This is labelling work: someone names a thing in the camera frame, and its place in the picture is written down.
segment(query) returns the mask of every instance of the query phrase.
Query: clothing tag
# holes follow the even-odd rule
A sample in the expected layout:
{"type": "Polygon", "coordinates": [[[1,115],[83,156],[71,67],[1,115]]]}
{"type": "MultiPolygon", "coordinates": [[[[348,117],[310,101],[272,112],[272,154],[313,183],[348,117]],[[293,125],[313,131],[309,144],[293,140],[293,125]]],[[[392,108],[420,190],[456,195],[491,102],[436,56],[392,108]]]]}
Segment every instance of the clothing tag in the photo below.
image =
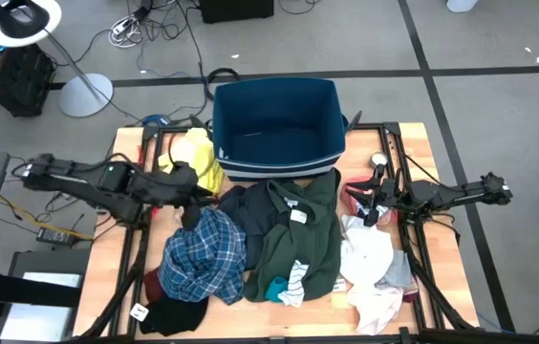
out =
{"type": "Polygon", "coordinates": [[[346,280],[343,278],[338,278],[334,284],[334,292],[336,291],[346,291],[346,280]]]}
{"type": "Polygon", "coordinates": [[[308,221],[308,214],[297,209],[291,210],[291,220],[296,221],[300,224],[305,224],[308,221]]]}
{"type": "Polygon", "coordinates": [[[134,308],[132,308],[132,311],[129,312],[129,315],[133,316],[134,319],[138,320],[139,322],[142,322],[144,319],[146,319],[146,315],[148,315],[148,309],[137,303],[134,305],[134,308]]]}
{"type": "Polygon", "coordinates": [[[287,206],[289,208],[293,208],[294,206],[297,206],[299,204],[299,201],[289,200],[288,198],[284,198],[285,202],[287,203],[287,206]]]}

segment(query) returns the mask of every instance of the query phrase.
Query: teal cloth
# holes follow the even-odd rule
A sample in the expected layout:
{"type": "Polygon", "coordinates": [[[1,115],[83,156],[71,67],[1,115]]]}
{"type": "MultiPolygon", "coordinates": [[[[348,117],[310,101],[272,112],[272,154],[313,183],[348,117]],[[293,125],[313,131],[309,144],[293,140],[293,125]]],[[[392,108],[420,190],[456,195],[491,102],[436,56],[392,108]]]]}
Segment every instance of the teal cloth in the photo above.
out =
{"type": "Polygon", "coordinates": [[[282,300],[278,298],[278,294],[287,290],[288,287],[289,281],[278,276],[269,284],[268,290],[266,291],[266,298],[271,302],[282,302],[282,300]]]}

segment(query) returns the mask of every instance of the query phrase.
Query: blue plaid shirt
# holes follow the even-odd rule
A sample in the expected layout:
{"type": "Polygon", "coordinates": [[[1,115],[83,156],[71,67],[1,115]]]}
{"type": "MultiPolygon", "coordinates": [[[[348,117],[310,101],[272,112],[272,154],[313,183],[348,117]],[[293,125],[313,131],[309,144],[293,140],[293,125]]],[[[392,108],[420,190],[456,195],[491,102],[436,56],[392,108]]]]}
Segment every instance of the blue plaid shirt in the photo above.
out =
{"type": "Polygon", "coordinates": [[[178,229],[167,239],[159,280],[165,293],[199,302],[210,294],[230,305],[242,298],[246,265],[245,233],[221,210],[202,209],[193,230],[178,229]]]}

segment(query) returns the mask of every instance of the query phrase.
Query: yellow cloth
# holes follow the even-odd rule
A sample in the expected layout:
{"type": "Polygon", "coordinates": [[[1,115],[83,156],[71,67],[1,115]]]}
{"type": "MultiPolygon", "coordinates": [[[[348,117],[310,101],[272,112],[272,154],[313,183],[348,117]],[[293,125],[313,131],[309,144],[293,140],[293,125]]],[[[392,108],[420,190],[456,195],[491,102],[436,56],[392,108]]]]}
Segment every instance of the yellow cloth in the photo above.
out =
{"type": "MultiPolygon", "coordinates": [[[[214,159],[214,145],[208,139],[205,129],[189,129],[183,139],[172,145],[171,152],[174,161],[188,162],[189,166],[195,169],[199,177],[197,185],[215,195],[221,191],[224,172],[221,165],[214,159]]],[[[159,167],[166,173],[172,170],[172,163],[167,154],[159,157],[159,167]]]]}

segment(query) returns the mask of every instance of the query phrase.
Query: white lamp base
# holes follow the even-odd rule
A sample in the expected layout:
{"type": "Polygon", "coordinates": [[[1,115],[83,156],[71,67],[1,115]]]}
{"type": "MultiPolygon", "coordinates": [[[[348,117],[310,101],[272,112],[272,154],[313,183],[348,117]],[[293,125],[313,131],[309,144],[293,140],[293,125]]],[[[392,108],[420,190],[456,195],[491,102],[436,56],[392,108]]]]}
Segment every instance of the white lamp base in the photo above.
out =
{"type": "Polygon", "coordinates": [[[59,108],[70,117],[84,118],[93,115],[103,109],[113,97],[113,84],[108,77],[99,74],[86,76],[94,86],[95,95],[78,76],[61,89],[59,108]]]}

